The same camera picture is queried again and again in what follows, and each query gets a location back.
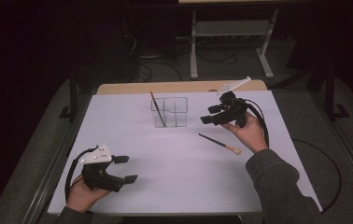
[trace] white tabletop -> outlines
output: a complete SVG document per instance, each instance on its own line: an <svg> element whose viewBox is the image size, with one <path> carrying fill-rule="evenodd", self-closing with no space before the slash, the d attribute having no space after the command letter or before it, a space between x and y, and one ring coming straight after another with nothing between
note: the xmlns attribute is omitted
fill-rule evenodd
<svg viewBox="0 0 353 224"><path fill-rule="evenodd" d="M270 91L236 91L257 103L264 113L270 148L300 173L303 195L318 198L308 180L289 132ZM112 154L127 155L125 164L110 164L110 175L138 175L134 184L112 192L91 209L109 216L233 215L259 212L261 205L245 164L252 153L220 126L203 124L207 108L219 104L215 92L155 93L187 97L188 127L155 128L148 93L94 95L72 148L48 212L65 206L64 181L72 160L82 151L108 143ZM243 150L235 155L198 133ZM82 169L79 164L74 177Z"/></svg>

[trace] person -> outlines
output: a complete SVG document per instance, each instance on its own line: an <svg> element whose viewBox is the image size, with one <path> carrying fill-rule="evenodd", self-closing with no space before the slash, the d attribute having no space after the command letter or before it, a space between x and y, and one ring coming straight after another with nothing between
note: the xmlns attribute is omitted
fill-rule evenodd
<svg viewBox="0 0 353 224"><path fill-rule="evenodd" d="M222 124L233 133L254 155L247 161L246 168L258 192L264 223L319 223L320 212L314 200L304 197L297 187L298 171L283 161L268 148L257 118L246 112L246 126ZM81 176L72 186L66 207L55 224L89 224L92 214L89 209L109 191L89 189Z"/></svg>

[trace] white plastic mount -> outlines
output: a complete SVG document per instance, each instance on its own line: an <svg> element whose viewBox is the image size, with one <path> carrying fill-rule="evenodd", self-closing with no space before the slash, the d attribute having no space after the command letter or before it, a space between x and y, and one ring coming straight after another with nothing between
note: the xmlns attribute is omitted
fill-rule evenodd
<svg viewBox="0 0 353 224"><path fill-rule="evenodd" d="M91 152L85 158L80 160L80 163L90 164L90 163L99 163L112 161L112 155L110 154L110 149L107 143L101 145L96 150Z"/></svg>
<svg viewBox="0 0 353 224"><path fill-rule="evenodd" d="M223 93L227 92L227 91L232 91L235 88L246 84L247 82L249 82L251 80L250 77L244 78L243 80L239 80L239 81L235 81L229 84L224 84L222 89L220 91L217 92L217 95L222 95Z"/></svg>

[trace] sleeve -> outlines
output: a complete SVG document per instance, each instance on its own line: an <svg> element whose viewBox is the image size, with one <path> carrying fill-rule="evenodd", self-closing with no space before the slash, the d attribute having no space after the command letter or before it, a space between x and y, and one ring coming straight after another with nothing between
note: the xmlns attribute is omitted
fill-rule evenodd
<svg viewBox="0 0 353 224"><path fill-rule="evenodd" d="M92 214L81 213L68 207L64 207L60 216L53 224L90 224L92 222L92 217Z"/></svg>
<svg viewBox="0 0 353 224"><path fill-rule="evenodd" d="M319 223L316 203L304 197L296 185L299 172L273 150L256 153L248 160L246 168L259 194L266 224Z"/></svg>

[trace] metal mesh pen holder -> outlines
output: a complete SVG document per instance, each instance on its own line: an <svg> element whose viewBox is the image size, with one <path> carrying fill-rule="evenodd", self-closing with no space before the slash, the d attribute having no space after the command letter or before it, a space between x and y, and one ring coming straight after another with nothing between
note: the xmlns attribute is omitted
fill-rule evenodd
<svg viewBox="0 0 353 224"><path fill-rule="evenodd" d="M155 98L155 102L151 101L150 110L156 128L188 126L188 98L186 97Z"/></svg>

